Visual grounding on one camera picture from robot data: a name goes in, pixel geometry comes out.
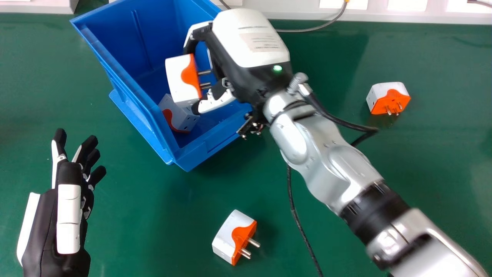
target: robotic hand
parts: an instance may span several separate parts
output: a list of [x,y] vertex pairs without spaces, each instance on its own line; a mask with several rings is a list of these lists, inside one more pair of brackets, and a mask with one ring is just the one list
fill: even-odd
[[486,277],[480,264],[391,190],[366,156],[340,135],[306,83],[292,73],[287,47],[258,11],[232,9],[193,25],[184,54],[204,41],[217,80],[227,78],[232,95],[252,106],[238,130],[245,136],[263,125],[286,163],[366,246],[366,253],[395,277]]
[[87,277],[91,257],[84,249],[94,188],[106,175],[103,166],[91,172],[100,154],[90,136],[72,162],[65,152],[66,133],[58,129],[51,142],[51,189],[30,193],[17,244],[24,277]]

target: gray cable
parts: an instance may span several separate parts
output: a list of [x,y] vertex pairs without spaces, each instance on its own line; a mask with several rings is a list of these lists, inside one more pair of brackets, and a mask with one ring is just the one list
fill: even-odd
[[338,13],[338,15],[334,19],[332,19],[332,20],[328,21],[327,23],[322,24],[320,26],[313,27],[313,28],[307,28],[307,29],[293,29],[293,30],[275,29],[275,31],[277,31],[279,33],[307,33],[307,32],[312,32],[312,31],[316,31],[319,29],[323,29],[324,27],[333,24],[336,20],[338,20],[338,18],[340,18],[340,16],[343,15],[343,13],[345,12],[345,9],[347,8],[347,4],[348,4],[348,2],[344,1],[343,6],[341,7],[341,10]]
[[226,9],[230,10],[231,7],[224,2],[224,0],[218,0]]
[[482,1],[468,0],[467,3],[470,3],[470,4],[478,4],[478,5],[482,5],[482,6],[485,6],[485,7],[492,8],[492,4],[485,3],[485,2],[482,2]]

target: robot forearm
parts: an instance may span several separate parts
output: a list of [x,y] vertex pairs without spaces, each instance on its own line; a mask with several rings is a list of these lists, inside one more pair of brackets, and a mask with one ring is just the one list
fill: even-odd
[[341,217],[381,270],[395,277],[488,276],[420,210],[410,208],[336,125],[280,91],[263,109],[284,160]]

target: green table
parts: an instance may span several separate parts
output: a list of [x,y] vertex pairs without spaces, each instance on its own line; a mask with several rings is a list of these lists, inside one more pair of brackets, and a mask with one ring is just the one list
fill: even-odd
[[[108,170],[89,220],[91,276],[314,276],[270,134],[238,139],[190,173],[165,165],[108,98],[106,74],[70,18],[0,14],[0,274],[21,275],[28,193],[49,188],[50,140],[63,127],[72,151],[97,135]],[[328,110],[381,128],[360,149],[388,184],[492,273],[492,28],[339,22],[283,38]],[[370,116],[366,94],[387,81],[405,83],[412,101],[398,118]],[[293,190],[326,276],[384,276],[297,173]],[[233,209],[258,221],[262,243],[236,267],[211,249]]]

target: blue bin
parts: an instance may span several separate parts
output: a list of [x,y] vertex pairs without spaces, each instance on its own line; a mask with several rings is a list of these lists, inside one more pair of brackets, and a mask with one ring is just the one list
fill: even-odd
[[[164,61],[182,54],[188,28],[220,12],[208,0],[119,0],[71,20],[106,70],[109,97],[162,160],[190,171],[238,137],[251,110],[233,102],[201,116],[189,134],[172,131],[157,104],[169,93]],[[205,45],[199,70],[210,69]],[[215,83],[211,76],[202,82]]]

